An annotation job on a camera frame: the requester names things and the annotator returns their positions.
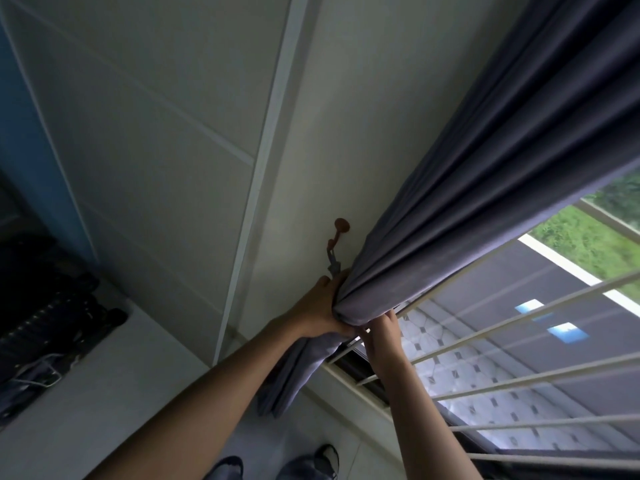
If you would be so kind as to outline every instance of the person's right hand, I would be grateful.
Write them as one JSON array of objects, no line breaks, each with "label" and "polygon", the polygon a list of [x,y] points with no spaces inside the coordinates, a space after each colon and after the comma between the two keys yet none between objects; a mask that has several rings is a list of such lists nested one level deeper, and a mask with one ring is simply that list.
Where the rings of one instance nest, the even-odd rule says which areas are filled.
[{"label": "person's right hand", "polygon": [[367,349],[367,358],[376,375],[385,382],[385,378],[393,374],[398,367],[409,364],[401,343],[400,325],[393,310],[374,318],[361,327],[360,336]]}]

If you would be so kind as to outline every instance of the forearm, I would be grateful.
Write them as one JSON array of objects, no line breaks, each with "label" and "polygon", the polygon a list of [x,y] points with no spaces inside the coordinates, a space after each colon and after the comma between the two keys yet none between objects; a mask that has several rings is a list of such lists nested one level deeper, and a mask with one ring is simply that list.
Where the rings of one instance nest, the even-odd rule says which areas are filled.
[{"label": "forearm", "polygon": [[298,337],[286,318],[270,322],[172,400],[88,479],[203,478],[260,384]]},{"label": "forearm", "polygon": [[427,395],[413,366],[398,361],[383,378],[409,480],[480,479],[477,469]]}]

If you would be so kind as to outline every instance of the person's left hand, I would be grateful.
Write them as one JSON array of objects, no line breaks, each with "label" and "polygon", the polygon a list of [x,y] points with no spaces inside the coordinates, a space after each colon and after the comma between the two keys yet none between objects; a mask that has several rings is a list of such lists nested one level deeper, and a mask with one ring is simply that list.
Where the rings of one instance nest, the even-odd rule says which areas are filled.
[{"label": "person's left hand", "polygon": [[348,274],[349,270],[346,269],[334,279],[321,276],[315,286],[284,314],[300,337],[318,337],[331,331],[345,337],[356,336],[354,327],[336,320],[332,313],[333,297]]}]

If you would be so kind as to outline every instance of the blue wall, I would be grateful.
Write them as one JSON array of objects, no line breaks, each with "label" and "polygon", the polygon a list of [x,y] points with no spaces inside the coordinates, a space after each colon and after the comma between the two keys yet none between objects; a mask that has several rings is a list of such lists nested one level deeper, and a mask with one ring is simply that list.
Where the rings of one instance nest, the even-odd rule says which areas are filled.
[{"label": "blue wall", "polygon": [[62,247],[95,262],[89,240],[0,27],[0,169]]}]

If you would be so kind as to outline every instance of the window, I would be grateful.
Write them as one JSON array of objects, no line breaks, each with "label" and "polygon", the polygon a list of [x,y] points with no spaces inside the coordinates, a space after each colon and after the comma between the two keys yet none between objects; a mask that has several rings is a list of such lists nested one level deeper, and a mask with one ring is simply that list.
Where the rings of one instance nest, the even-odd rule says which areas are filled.
[{"label": "window", "polygon": [[[636,171],[398,307],[404,352],[454,431],[485,452],[640,452],[639,229]],[[363,345],[336,358],[386,398]]]}]

